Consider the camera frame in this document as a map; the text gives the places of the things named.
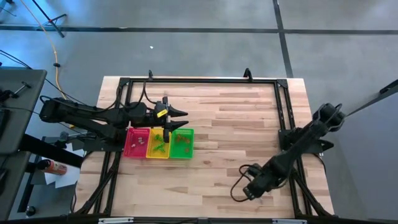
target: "gray floor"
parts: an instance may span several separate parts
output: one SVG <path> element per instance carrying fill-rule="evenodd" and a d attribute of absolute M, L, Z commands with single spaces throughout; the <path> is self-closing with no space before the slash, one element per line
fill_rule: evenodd
<path fill-rule="evenodd" d="M 39 18 L 39 11 L 25 0 Z M 275 29 L 271 0 L 47 0 L 39 1 L 50 16 L 67 13 L 66 26 L 215 27 Z M 286 29 L 398 29 L 393 0 L 279 0 Z M 19 1 L 6 6 L 17 17 L 0 13 L 7 25 L 33 25 Z M 286 77 L 277 34 L 94 33 L 50 34 L 62 64 L 65 92 L 94 105 L 105 75 L 240 77 L 246 67 L 255 77 Z M 312 110 L 322 103 L 343 103 L 352 111 L 375 96 L 398 75 L 396 35 L 286 35 L 295 78 L 304 78 Z M 54 81 L 53 53 L 42 32 L 0 31 L 0 49 L 31 67 L 49 71 Z M 1 59 L 4 65 L 15 65 Z M 59 96 L 45 84 L 43 95 Z M 34 116 L 27 132 L 54 136 L 65 128 Z M 325 153 L 328 183 L 337 215 L 368 218 L 339 149 Z M 68 212 L 73 188 L 35 188 L 30 204 L 36 217 Z M 44 207 L 52 202 L 51 208 Z M 13 213 L 12 218 L 23 214 Z"/>

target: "wooden table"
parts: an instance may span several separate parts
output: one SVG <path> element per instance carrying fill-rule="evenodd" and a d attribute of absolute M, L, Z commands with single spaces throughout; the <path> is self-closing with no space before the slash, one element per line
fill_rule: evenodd
<path fill-rule="evenodd" d="M 119 78 L 104 77 L 97 106 L 105 108 L 115 100 Z M 296 125 L 304 126 L 311 120 L 304 81 L 294 78 L 288 79 L 288 83 Z M 239 166 L 265 164 L 279 151 L 280 126 L 272 85 L 148 83 L 146 90 L 150 99 L 160 100 L 167 95 L 174 108 L 189 113 L 174 120 L 188 120 L 185 127 L 195 130 L 194 157 L 191 160 L 122 157 L 113 216 L 294 217 L 288 184 L 264 194 L 262 200 L 238 203 L 229 196 L 231 186 L 240 176 Z M 141 91 L 142 84 L 135 83 L 132 101 L 138 100 Z M 84 162 L 76 188 L 76 210 L 98 185 L 103 157 L 103 152 L 94 152 Z M 324 208 L 333 213 L 322 164 L 313 155 L 304 155 L 303 163 L 308 187 Z M 234 195 L 243 198 L 242 187 L 246 184 L 242 180 Z M 106 189 L 101 209 L 107 192 Z M 298 196 L 304 211 L 300 191 Z"/>

